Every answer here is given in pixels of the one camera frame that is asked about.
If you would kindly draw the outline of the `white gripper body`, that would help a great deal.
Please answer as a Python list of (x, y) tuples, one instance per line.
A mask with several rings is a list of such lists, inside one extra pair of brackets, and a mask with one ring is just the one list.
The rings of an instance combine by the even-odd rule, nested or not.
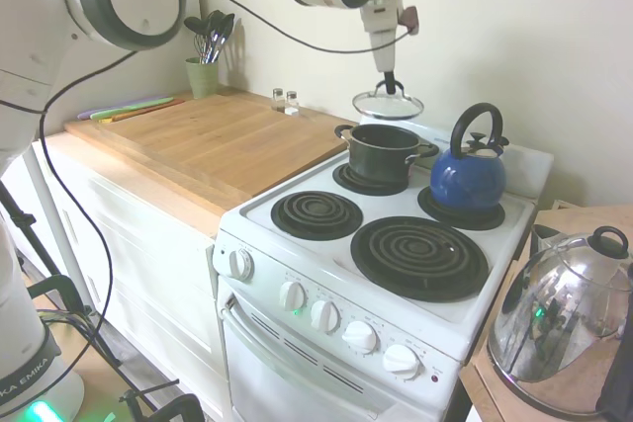
[(377, 70), (381, 73), (395, 69), (396, 31), (403, 10), (402, 0), (371, 0), (361, 9), (365, 32), (369, 34)]

